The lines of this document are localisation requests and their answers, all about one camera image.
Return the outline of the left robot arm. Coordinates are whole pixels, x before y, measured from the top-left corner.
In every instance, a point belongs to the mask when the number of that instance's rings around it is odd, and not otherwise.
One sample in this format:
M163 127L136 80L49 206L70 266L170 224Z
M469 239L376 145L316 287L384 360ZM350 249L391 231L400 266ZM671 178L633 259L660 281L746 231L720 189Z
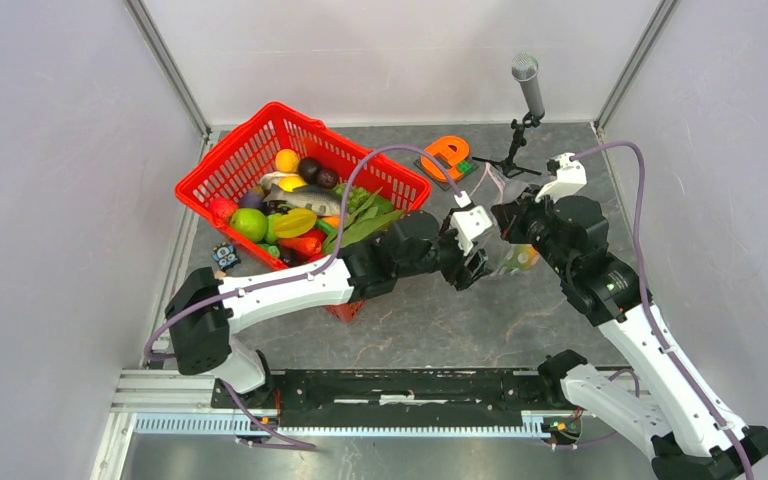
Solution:
M487 273L480 244L493 228L482 207L454 210L444 222L413 211L384 231L299 267L223 278L209 268L193 271L166 307L177 371L210 374L248 406L262 407L273 397L274 381L238 333L293 312L382 296L398 280L421 274L439 272L464 290Z

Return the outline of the clear dotted zip bag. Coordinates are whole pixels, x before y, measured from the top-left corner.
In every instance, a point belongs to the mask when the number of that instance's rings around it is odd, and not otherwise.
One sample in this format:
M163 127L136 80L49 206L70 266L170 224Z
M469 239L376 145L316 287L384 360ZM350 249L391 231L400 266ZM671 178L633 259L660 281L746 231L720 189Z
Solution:
M500 266L503 255L512 245L517 245L503 238L503 234L512 222L512 215L504 214L499 220L492 213L491 208L496 205L515 203L528 186L529 184L522 180L503 177L496 168L483 163L481 177L470 192L471 199L483 206L494 222L493 232L486 237L481 246L488 256L490 277L514 276L502 274Z

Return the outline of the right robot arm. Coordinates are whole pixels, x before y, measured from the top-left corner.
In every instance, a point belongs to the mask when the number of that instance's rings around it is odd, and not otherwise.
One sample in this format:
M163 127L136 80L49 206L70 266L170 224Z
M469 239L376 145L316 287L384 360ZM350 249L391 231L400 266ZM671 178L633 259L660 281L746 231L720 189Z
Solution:
M642 401L567 350L540 365L540 400L591 411L633 443L659 479L753 478L768 455L768 428L747 424L701 377L644 278L611 253L600 204L577 195L553 201L523 194L491 212L502 239L537 251L568 302L622 353L651 396Z

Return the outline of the yellow green toy mango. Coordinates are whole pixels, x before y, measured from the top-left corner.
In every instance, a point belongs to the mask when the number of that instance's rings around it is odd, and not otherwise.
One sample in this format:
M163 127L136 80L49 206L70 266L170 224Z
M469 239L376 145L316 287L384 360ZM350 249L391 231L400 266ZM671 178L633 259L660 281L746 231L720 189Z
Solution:
M500 272L510 275L522 274L534 267L539 260L539 253L532 245L512 245L502 257Z

